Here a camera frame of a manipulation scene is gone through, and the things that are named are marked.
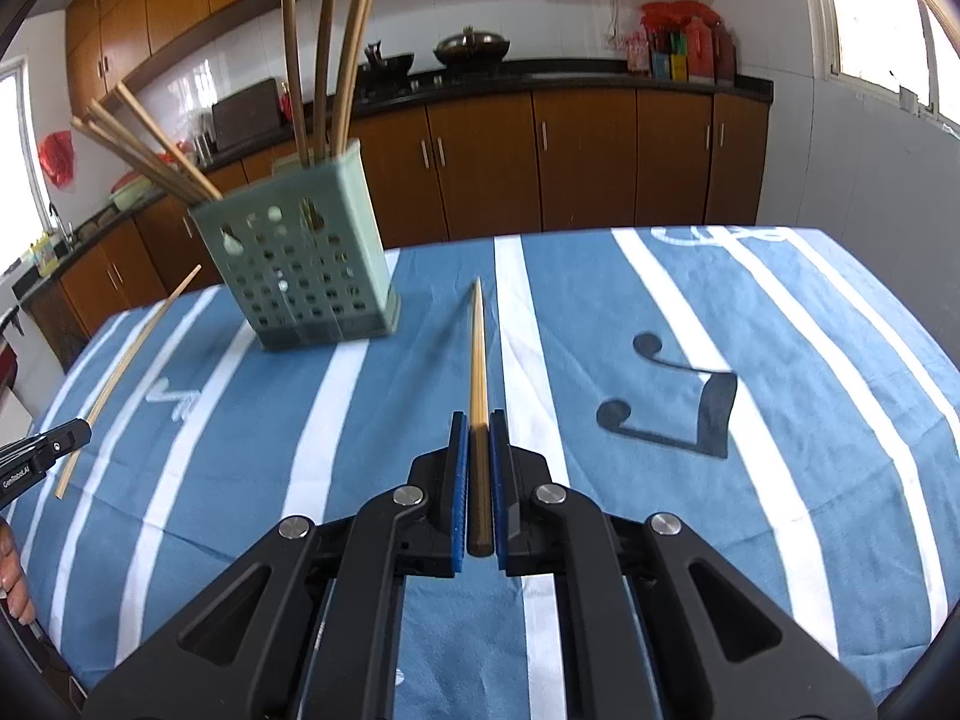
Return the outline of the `person's hand lower left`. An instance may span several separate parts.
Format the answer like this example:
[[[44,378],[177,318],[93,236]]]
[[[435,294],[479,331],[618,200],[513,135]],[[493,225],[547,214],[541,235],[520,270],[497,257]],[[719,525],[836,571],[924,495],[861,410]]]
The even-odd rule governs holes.
[[[16,621],[29,626],[36,621],[36,606],[29,594],[28,581],[16,551],[13,532],[5,520],[0,520],[0,582],[7,599],[7,608]]]

